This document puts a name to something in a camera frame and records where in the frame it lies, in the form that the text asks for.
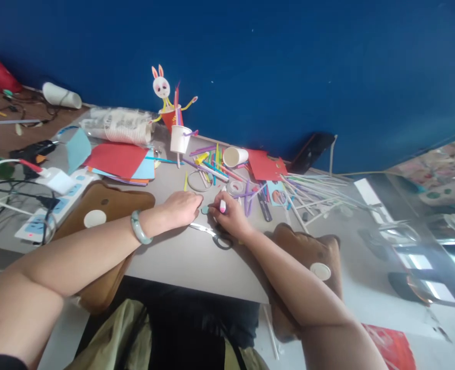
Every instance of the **rabbit ears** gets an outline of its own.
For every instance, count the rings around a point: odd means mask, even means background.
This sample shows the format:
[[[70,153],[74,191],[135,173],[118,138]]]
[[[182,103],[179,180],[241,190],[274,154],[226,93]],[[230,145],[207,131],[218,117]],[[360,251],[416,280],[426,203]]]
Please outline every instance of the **rabbit ears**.
[[[159,77],[164,77],[164,70],[162,69],[162,66],[159,64],[159,75],[157,74],[157,70],[155,69],[154,66],[152,66],[152,74],[154,75],[154,78]]]

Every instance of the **wooden floor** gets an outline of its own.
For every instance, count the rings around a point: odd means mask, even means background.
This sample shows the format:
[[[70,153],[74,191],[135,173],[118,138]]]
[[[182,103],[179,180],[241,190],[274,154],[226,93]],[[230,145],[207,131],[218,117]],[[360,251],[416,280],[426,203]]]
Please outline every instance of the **wooden floor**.
[[[33,91],[24,90],[17,96],[21,99],[31,99],[34,94]],[[24,119],[49,119],[51,116],[46,110],[44,103],[17,103],[22,105],[25,110]],[[0,108],[10,105],[8,101],[3,99],[3,94],[0,94]],[[83,114],[88,108],[83,107],[79,110],[61,109],[58,116],[54,121],[42,125],[41,127],[22,128],[23,134],[19,136],[15,132],[15,125],[13,124],[0,124],[0,157],[8,158],[8,153],[14,149],[21,149],[29,144],[50,139],[59,129],[71,124],[73,120]],[[16,120],[20,119],[21,112],[11,112],[9,109],[3,110],[7,117],[0,116],[2,120]]]

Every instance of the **woman's right hand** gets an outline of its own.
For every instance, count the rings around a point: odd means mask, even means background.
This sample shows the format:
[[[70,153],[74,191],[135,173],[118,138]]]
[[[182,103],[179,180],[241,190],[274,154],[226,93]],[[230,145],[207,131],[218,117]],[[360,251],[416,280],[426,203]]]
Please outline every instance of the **woman's right hand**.
[[[221,200],[226,202],[224,214],[219,211]],[[225,191],[217,194],[213,206],[208,211],[229,234],[242,242],[254,231],[241,205]]]

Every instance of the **scissors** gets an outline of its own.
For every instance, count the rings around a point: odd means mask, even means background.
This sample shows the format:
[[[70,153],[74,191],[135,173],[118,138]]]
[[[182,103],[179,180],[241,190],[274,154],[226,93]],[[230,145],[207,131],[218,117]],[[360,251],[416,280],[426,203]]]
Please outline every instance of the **scissors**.
[[[229,250],[234,245],[234,242],[232,241],[232,239],[229,236],[229,234],[226,234],[226,233],[218,233],[217,234],[213,229],[205,227],[205,226],[202,226],[202,225],[199,225],[199,224],[189,224],[188,226],[190,228],[195,229],[195,230],[200,230],[200,231],[206,232],[207,234],[210,234],[212,236],[213,242],[220,249]],[[219,240],[221,240],[225,245],[228,245],[228,247],[222,245],[219,242]]]

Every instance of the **power strip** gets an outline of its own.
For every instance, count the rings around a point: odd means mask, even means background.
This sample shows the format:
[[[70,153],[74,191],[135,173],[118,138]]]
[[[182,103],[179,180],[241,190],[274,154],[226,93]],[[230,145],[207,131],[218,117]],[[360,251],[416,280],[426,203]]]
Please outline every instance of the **power strip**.
[[[79,169],[73,172],[71,178],[75,181],[76,185],[68,192],[68,194],[58,197],[59,203],[53,209],[53,217],[49,217],[48,223],[50,230],[46,231],[46,235],[50,235],[54,227],[58,227],[63,223],[73,204],[80,199],[81,195],[87,186],[95,180],[100,180],[101,176],[87,171],[86,169]],[[46,217],[47,209],[39,208],[34,212],[34,216],[30,217],[27,222],[16,232],[15,237],[29,242],[41,243],[42,234],[44,232],[44,219]]]

